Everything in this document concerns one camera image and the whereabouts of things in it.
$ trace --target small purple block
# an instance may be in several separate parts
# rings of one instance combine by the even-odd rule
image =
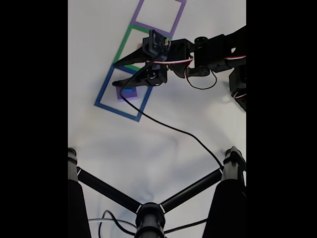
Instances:
[[[118,97],[118,100],[119,101],[123,101],[123,99],[121,98],[120,96],[120,88],[117,88],[116,87],[116,90],[117,90],[117,97]],[[136,99],[138,98],[138,95],[137,95],[137,89],[136,88],[131,88],[130,90],[123,90],[122,91],[122,95],[126,98],[126,99]]]

